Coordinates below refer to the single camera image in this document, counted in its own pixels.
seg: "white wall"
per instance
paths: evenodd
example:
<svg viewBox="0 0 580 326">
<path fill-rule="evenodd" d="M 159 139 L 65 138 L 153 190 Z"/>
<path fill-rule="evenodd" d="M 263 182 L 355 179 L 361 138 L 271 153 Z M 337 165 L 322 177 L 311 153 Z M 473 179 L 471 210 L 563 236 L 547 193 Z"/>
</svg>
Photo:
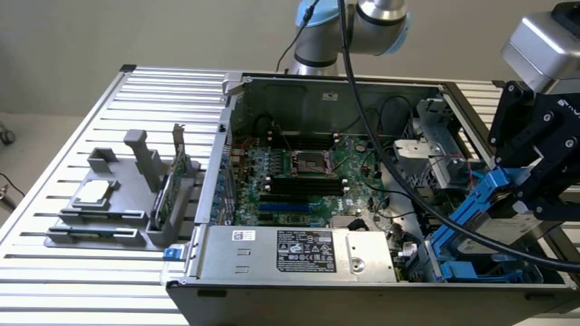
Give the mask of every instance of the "white wall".
<svg viewBox="0 0 580 326">
<path fill-rule="evenodd" d="M 0 111 L 85 115 L 123 63 L 274 70 L 299 0 L 0 0 Z M 514 77 L 502 46 L 557 0 L 410 0 L 411 35 L 373 75 Z"/>
</svg>

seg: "power supply label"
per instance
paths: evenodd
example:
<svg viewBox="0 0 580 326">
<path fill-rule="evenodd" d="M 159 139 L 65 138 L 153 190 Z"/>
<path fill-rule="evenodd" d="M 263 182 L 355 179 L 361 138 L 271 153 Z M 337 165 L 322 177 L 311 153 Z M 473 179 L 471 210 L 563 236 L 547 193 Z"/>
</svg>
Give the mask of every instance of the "power supply label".
<svg viewBox="0 0 580 326">
<path fill-rule="evenodd" d="M 337 273 L 333 232 L 279 230 L 277 246 L 281 272 Z"/>
</svg>

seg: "aluminum workbench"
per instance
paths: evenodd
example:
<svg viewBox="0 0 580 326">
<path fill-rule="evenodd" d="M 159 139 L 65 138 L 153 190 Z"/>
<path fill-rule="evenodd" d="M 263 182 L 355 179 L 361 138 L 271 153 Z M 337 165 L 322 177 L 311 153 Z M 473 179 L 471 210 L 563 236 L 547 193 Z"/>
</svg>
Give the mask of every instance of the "aluminum workbench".
<svg viewBox="0 0 580 326">
<path fill-rule="evenodd" d="M 123 144 L 129 129 L 147 130 L 149 147 L 171 158 L 171 130 L 185 124 L 187 152 L 205 168 L 225 107 L 225 76 L 159 67 L 119 72 L 0 229 L 0 325 L 187 325 L 161 285 L 161 252 L 47 248 L 45 232 L 90 170 L 93 149 L 110 147 L 119 157 L 131 157 Z M 490 126 L 502 89 L 490 81 L 453 82 Z M 183 241 L 191 235 L 197 196 L 194 190 Z M 563 230 L 580 247 L 580 223 L 565 224 Z M 577 318 L 580 310 L 521 325 L 578 325 Z"/>
</svg>

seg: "metal panel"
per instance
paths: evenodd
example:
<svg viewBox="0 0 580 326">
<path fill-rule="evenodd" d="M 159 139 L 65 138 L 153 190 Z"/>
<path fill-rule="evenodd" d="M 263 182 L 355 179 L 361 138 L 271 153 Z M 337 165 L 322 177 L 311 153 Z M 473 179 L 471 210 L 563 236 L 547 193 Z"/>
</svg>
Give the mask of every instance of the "metal panel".
<svg viewBox="0 0 580 326">
<path fill-rule="evenodd" d="M 2 324 L 187 325 L 159 285 L 162 253 L 47 248 L 42 233 L 85 178 L 90 150 L 114 147 L 121 157 L 133 156 L 123 148 L 129 129 L 149 130 L 151 148 L 170 158 L 174 123 L 185 123 L 189 153 L 207 167 L 225 107 L 225 76 L 221 71 L 161 67 L 138 67 L 118 75 L 0 229 Z M 458 82 L 478 113 L 491 122 L 501 89 L 486 81 L 451 82 Z M 193 198 L 199 197 L 201 189 L 194 192 Z M 186 216 L 194 218 L 195 211 L 191 203 Z M 574 223 L 565 226 L 578 245 L 579 228 Z M 566 316 L 579 315 L 578 310 Z M 554 325 L 547 319 L 534 319 L 526 325 L 541 325 L 538 321 Z"/>
</svg>

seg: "blue pcie slot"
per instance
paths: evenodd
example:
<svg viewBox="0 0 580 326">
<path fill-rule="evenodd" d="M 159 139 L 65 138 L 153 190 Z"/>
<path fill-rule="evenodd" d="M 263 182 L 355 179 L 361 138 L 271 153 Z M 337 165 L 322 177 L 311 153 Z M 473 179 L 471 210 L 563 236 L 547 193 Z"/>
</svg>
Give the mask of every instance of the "blue pcie slot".
<svg viewBox="0 0 580 326">
<path fill-rule="evenodd" d="M 309 204 L 261 204 L 259 211 L 266 212 L 302 212 L 310 213 L 313 211 Z"/>
</svg>

